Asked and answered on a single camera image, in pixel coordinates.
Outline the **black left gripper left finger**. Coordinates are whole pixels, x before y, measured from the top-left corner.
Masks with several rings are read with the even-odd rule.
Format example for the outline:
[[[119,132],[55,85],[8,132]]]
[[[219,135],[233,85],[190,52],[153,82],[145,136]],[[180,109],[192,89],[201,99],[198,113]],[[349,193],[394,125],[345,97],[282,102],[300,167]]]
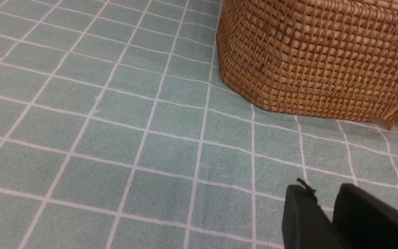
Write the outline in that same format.
[[[349,249],[318,204],[315,189],[301,178],[289,185],[282,218],[285,249]]]

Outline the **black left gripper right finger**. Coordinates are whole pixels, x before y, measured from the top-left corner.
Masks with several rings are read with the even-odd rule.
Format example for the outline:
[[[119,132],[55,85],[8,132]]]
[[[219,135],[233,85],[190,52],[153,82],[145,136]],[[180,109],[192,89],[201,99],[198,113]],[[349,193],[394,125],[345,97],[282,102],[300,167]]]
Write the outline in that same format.
[[[336,196],[333,226],[353,249],[398,249],[398,210],[352,183]]]

